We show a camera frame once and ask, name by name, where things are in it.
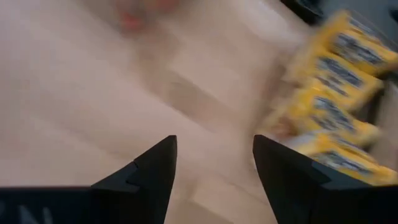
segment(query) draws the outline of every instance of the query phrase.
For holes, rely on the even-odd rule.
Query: yellow package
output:
[[[341,148],[328,136],[319,136],[312,150],[299,151],[313,160],[371,185],[396,183],[397,173]]]
[[[351,17],[351,13],[347,10],[342,10],[333,15],[326,23],[324,23],[317,33],[310,39],[302,50],[296,53],[296,56],[288,66],[287,73],[284,75],[283,80],[287,82],[301,83],[303,79],[303,71],[307,69],[308,65],[314,58],[318,57],[319,51],[330,49],[331,43],[336,39],[335,37],[340,34],[350,34],[365,42],[363,46],[375,51],[387,63],[381,66],[374,66],[371,63],[362,62],[356,65],[366,72],[371,72],[372,75],[389,68],[388,64],[397,63],[396,53],[390,51],[387,47],[383,46],[382,42],[376,37],[373,30],[364,26],[360,22]]]
[[[325,131],[319,131],[311,134],[303,134],[299,137],[296,137],[296,139],[294,140],[290,140],[290,142],[286,142],[286,146],[294,149],[301,154],[309,155],[317,152],[320,141],[331,141],[336,144],[336,146],[338,146],[340,149],[344,149],[350,153],[356,154],[363,159],[366,159],[369,162],[377,164],[377,161],[370,154],[363,151],[358,146],[355,146],[354,144],[345,141],[334,133],[329,133]]]
[[[284,116],[299,133],[325,129],[357,146],[368,145],[379,137],[377,127],[353,118],[335,102],[326,87],[307,88],[295,94],[285,107]]]
[[[328,49],[371,75],[382,72],[398,58],[397,53],[353,30],[337,33],[331,38]]]
[[[383,87],[381,80],[359,71],[347,61],[326,51],[321,51],[316,58],[312,58],[302,75],[307,86],[313,84],[312,78],[327,86],[339,105],[348,111],[362,107]]]

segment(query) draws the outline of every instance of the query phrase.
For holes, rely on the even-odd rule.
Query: light wooden surface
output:
[[[0,184],[92,184],[176,134],[166,223],[275,223],[251,134],[308,27],[276,0],[191,0],[126,37],[108,5],[0,2]]]

